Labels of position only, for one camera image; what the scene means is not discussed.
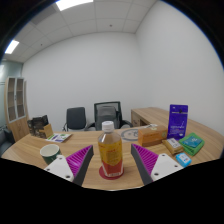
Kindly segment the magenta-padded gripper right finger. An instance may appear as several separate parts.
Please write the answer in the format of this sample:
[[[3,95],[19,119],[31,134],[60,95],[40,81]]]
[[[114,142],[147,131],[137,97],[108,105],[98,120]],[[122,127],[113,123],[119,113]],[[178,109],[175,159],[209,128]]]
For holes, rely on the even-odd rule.
[[[182,166],[166,153],[156,154],[136,144],[131,145],[131,154],[144,185],[182,169]]]

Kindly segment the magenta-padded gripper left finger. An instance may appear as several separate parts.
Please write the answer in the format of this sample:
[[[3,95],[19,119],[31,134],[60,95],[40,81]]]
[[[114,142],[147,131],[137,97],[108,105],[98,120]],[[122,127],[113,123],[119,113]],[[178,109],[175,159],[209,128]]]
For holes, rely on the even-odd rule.
[[[92,145],[80,149],[68,157],[58,155],[56,159],[45,168],[45,171],[81,186],[93,155]]]

